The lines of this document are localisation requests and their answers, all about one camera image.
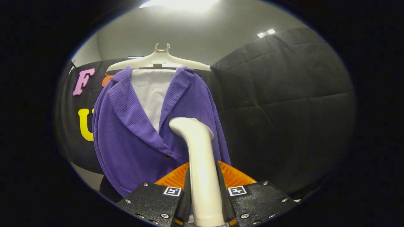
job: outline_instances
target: hanger hook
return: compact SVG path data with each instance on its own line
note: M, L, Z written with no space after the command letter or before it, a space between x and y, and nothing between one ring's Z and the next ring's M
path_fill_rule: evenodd
M171 45L169 43L167 43L167 48L165 48L164 50L159 50L157 49L158 43L154 46L154 48L158 51L158 52L167 52L168 49L170 49Z

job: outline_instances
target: orange part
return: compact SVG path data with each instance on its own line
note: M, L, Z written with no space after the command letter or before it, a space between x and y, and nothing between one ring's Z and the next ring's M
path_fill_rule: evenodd
M218 162L220 165L220 169L222 170L226 188L249 185L257 182L240 170L229 166L224 162ZM184 189L185 174L187 173L188 167L189 162L174 169L173 171L162 177L160 180L158 180L155 184L170 187L180 187Z
M237 223L237 219L236 219L236 218L233 218L233 219L229 222L230 225L235 225L236 223Z
M223 178L225 180L226 188L237 187L242 185L249 185L257 181L241 172L240 170L227 165L224 162L218 161L220 169L222 169Z
M170 187L180 187L184 189L185 183L185 174L187 173L187 169L189 167L189 162L181 165L180 167L174 169L163 178L158 180L156 185L170 186Z

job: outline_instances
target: black padded wall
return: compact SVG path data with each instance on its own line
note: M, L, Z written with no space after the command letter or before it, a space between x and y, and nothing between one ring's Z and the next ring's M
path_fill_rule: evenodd
M353 87L338 55L310 28L259 38L211 68L208 85L222 94L214 100L232 164L242 172L294 193L347 151Z

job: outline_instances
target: white hanger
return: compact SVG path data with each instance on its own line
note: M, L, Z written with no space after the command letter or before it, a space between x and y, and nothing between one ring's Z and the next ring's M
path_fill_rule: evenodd
M191 69L200 69L205 71L211 71L210 67L186 59L181 59L170 55L168 49L171 45L167 43L167 48L164 50L157 49L158 43L154 46L154 52L148 56L139 59L132 59L127 61L121 61L108 67L107 72L113 70L122 70L126 67L132 67L133 69L177 69L179 67L189 67Z

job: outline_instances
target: ceiling light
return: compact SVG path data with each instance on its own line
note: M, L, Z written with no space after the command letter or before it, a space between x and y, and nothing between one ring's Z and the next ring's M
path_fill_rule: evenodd
M168 6L176 9L195 9L195 10L206 10L211 7L218 0L151 0L139 8L146 8L151 6Z
M266 31L266 32L263 32L263 33L258 34L257 36L260 37L260 38L262 38L262 37L264 37L264 36L267 36L267 35L270 35L270 34L274 34L274 33L275 33L275 30L274 30L274 29L270 29L270 30L268 30L268 31Z

